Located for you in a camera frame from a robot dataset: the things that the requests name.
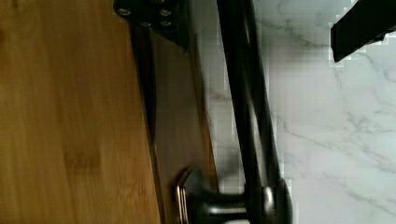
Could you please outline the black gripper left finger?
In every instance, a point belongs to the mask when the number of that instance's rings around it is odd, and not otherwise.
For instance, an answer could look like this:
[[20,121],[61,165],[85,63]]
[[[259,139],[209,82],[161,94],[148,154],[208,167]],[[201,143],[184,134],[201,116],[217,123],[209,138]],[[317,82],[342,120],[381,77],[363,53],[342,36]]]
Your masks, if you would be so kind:
[[152,30],[189,52],[189,0],[113,0],[113,9],[130,32],[135,27]]

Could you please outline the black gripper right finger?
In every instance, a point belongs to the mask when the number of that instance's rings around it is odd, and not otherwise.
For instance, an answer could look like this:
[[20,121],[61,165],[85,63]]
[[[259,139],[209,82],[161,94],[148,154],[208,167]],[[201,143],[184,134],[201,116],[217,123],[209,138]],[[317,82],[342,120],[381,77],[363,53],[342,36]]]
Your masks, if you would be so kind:
[[382,41],[395,31],[396,0],[358,0],[331,29],[336,63],[358,49]]

